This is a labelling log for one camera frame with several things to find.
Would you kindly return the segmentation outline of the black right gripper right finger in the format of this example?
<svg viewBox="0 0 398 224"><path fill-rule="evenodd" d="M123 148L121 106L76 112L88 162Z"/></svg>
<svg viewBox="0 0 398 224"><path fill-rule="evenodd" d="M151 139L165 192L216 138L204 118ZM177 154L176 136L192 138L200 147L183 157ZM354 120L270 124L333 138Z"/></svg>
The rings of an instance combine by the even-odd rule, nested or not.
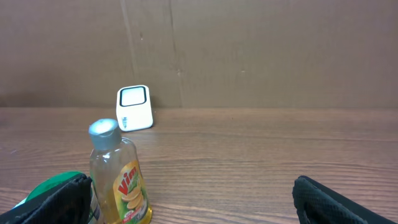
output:
<svg viewBox="0 0 398 224"><path fill-rule="evenodd" d="M292 196L300 224L395 224L304 175Z"/></svg>

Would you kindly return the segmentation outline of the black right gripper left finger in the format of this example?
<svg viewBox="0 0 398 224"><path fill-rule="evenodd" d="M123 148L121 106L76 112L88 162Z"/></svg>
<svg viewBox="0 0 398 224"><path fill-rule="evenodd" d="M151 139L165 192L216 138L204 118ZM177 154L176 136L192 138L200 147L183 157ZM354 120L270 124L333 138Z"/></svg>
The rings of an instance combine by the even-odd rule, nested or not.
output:
<svg viewBox="0 0 398 224"><path fill-rule="evenodd" d="M90 216L92 179L77 174L1 215L1 224L84 224Z"/></svg>

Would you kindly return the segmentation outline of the green lid jar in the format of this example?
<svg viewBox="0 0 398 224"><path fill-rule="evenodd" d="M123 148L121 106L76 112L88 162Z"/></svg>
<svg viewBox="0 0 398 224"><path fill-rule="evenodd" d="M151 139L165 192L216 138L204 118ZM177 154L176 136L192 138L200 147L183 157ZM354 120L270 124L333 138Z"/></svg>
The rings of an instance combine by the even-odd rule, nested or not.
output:
<svg viewBox="0 0 398 224"><path fill-rule="evenodd" d="M17 205L14 206L14 208L24 204L25 202L33 199L34 197L41 195L45 193L48 190L51 190L54 187L57 187L58 185L62 184L68 179L71 179L74 176L83 174L82 172L79 171L68 171L68 172L63 172L61 174L57 174L46 181L42 182L36 188L22 201L20 201ZM98 201L95 195L95 191L93 190L92 187L90 187L90 197L91 197L91 203L90 203L90 212L89 212L89 217L87 224L102 224L106 223L103 214L101 213L100 206L98 205Z"/></svg>

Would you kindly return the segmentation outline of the yellow dish soap bottle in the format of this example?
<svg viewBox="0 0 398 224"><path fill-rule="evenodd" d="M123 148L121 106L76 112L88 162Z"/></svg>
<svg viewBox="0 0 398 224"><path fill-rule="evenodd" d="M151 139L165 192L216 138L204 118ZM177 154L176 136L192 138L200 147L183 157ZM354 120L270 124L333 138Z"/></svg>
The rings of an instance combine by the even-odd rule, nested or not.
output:
<svg viewBox="0 0 398 224"><path fill-rule="evenodd" d="M93 143L90 177L107 223L150 223L152 207L134 143L121 135L114 119L89 127Z"/></svg>

